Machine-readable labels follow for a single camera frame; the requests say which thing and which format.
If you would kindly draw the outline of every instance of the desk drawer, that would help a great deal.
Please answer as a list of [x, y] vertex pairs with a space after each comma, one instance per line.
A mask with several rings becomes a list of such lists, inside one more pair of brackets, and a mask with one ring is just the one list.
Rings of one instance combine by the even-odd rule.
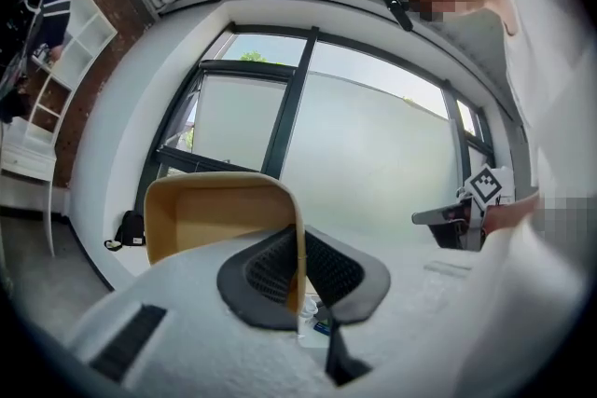
[[5, 144], [2, 151], [2, 169], [31, 178], [51, 181], [55, 158], [28, 154], [18, 147]]

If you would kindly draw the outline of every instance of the baseboard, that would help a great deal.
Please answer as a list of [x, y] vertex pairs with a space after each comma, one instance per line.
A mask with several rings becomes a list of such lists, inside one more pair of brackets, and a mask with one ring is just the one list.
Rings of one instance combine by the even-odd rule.
[[[11, 208], [9, 206], [0, 206], [0, 216], [14, 217], [16, 219], [25, 219], [28, 221], [43, 221], [44, 214], [41, 211], [35, 211], [33, 209], [20, 209]], [[61, 224], [67, 224], [68, 217], [60, 213], [52, 213], [52, 221], [56, 221]]]
[[[10, 208], [8, 206], [0, 206], [0, 216], [14, 217], [16, 219], [25, 219], [29, 221], [43, 221], [44, 219], [44, 214], [41, 211], [34, 211], [31, 209]], [[78, 238], [75, 228], [71, 224], [71, 220], [68, 218], [68, 216], [62, 215], [60, 213], [52, 213], [52, 221], [56, 221], [61, 224], [66, 224], [68, 226], [71, 233], [73, 234], [73, 237], [75, 238], [75, 242], [78, 245], [78, 248], [81, 250], [81, 253], [83, 253], [85, 258], [87, 259], [87, 262], [89, 262], [90, 267], [93, 269], [93, 272], [95, 272], [95, 275], [97, 275], [100, 281], [102, 281], [102, 283], [110, 292], [113, 292], [114, 287], [112, 287], [107, 278], [104, 277], [104, 274], [100, 272], [100, 269], [98, 269], [95, 266], [95, 263], [91, 260], [89, 254], [87, 254], [87, 251], [85, 250], [85, 247], [83, 247], [81, 240]]]

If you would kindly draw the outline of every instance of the green foliage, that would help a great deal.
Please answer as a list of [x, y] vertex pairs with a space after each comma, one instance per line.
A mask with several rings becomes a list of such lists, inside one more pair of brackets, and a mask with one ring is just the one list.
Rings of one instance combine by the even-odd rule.
[[263, 58], [261, 54], [256, 50], [247, 51], [241, 56], [240, 60], [243, 60], [245, 62], [267, 62], [267, 60]]
[[194, 133], [195, 133], [195, 127], [191, 128], [187, 132], [187, 137], [185, 138], [185, 143], [187, 144], [187, 148], [189, 151], [193, 149], [193, 134]]

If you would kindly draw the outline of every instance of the white stripe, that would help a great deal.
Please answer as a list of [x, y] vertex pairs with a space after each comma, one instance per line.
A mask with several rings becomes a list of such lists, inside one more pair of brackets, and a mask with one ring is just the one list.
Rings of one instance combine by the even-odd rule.
[[56, 4], [61, 4], [62, 2], [70, 2], [71, 0], [55, 0], [54, 2], [50, 2], [49, 4], [44, 4], [44, 7], [55, 6]]
[[44, 17], [53, 17], [55, 15], [64, 15], [64, 14], [70, 14], [71, 11], [70, 10], [61, 10], [60, 12], [51, 12], [49, 14], [44, 14]]

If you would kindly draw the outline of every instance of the forearm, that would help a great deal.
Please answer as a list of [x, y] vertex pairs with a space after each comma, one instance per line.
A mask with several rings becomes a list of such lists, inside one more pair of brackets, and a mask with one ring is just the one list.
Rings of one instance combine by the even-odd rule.
[[504, 206], [489, 206], [485, 212], [486, 217], [483, 228], [486, 234], [491, 234], [497, 229], [516, 226], [522, 218], [535, 210], [539, 201], [539, 193], [534, 193], [526, 199], [518, 200]]

